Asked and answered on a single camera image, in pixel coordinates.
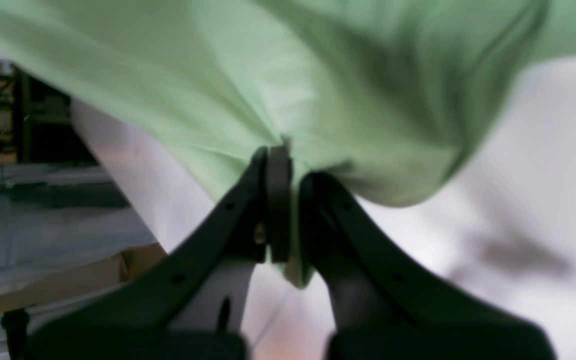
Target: black plastic arm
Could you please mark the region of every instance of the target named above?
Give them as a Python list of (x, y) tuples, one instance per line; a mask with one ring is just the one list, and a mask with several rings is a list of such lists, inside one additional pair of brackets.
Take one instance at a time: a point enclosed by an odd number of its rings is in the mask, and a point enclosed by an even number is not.
[(266, 149), (174, 253), (135, 282), (38, 330), (28, 360), (244, 360), (237, 333), (265, 245)]
[(328, 286), (330, 360), (553, 360), (541, 329), (407, 256), (333, 177), (301, 183), (300, 237)]

